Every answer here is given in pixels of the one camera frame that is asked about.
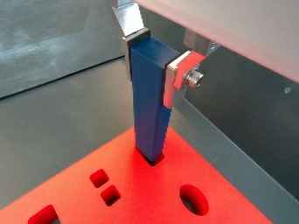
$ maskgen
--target white panel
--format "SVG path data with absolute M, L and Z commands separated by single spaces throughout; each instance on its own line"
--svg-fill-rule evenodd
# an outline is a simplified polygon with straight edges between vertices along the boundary
M 299 82 L 298 0 L 135 0 Z

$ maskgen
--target screw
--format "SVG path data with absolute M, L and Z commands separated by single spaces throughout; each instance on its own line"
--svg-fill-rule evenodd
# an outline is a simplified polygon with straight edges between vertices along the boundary
M 218 45 L 218 43 L 215 41 L 211 41 L 211 43 L 210 43 L 210 49 L 212 50 L 216 45 Z
M 292 89 L 291 89 L 290 87 L 286 87 L 286 88 L 284 88 L 284 94 L 290 94 L 291 91 L 292 91 Z
M 191 88 L 198 88 L 202 84 L 203 74 L 198 72 L 198 69 L 192 69 L 184 75 L 184 84 Z

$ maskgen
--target rectangular hole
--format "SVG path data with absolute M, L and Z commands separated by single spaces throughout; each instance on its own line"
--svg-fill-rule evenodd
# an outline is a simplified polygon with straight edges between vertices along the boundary
M 108 182 L 108 175 L 103 169 L 98 170 L 91 176 L 90 180 L 96 188 L 100 188 Z
M 54 221 L 51 222 L 51 224 L 62 224 L 60 219 L 54 220 Z
M 135 149 L 136 149 L 136 151 L 139 152 L 140 156 L 143 157 L 144 161 L 146 161 L 151 166 L 156 166 L 156 165 L 164 160 L 164 154 L 163 154 L 163 153 L 162 153 L 162 155 L 156 158 L 155 161 L 151 161 L 151 160 L 146 157 L 146 155 L 143 154 L 143 152 L 142 152 L 138 148 L 135 148 Z
M 59 216 L 52 205 L 48 205 L 39 213 L 28 220 L 28 224 L 59 224 Z
M 111 207 L 118 200 L 120 199 L 122 195 L 114 185 L 111 185 L 107 190 L 104 190 L 100 194 L 102 199 L 106 201 L 108 207 Z

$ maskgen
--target blue rectangular bar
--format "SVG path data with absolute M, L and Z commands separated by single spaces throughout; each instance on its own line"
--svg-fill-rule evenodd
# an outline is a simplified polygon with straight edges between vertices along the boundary
M 179 53 L 154 38 L 131 48 L 135 146 L 155 161 L 164 147 L 171 110 L 163 105 L 164 67 Z

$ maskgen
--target hole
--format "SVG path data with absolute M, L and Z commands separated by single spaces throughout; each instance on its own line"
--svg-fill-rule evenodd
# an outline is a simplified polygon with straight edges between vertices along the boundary
M 59 224 L 59 216 L 52 205 L 48 205 L 32 218 L 28 220 L 28 224 Z
M 108 182 L 108 175 L 103 169 L 98 170 L 91 176 L 90 180 L 96 188 L 100 188 Z
M 111 185 L 107 190 L 100 194 L 102 199 L 106 201 L 107 206 L 111 207 L 118 200 L 120 199 L 122 195 L 114 185 Z
M 142 155 L 144 161 L 146 161 L 151 166 L 156 166 L 156 165 L 164 160 L 164 154 L 163 154 L 163 153 L 162 153 L 162 155 L 156 158 L 155 161 L 151 161 L 151 160 L 146 157 L 146 155 L 143 154 L 143 152 L 142 152 L 139 149 L 136 149 L 136 151 L 138 151 L 139 154 Z
M 206 215 L 210 211 L 210 204 L 202 191 L 194 185 L 183 185 L 180 189 L 182 203 L 196 215 Z
M 54 221 L 51 222 L 51 224 L 62 224 L 60 219 L 54 220 Z

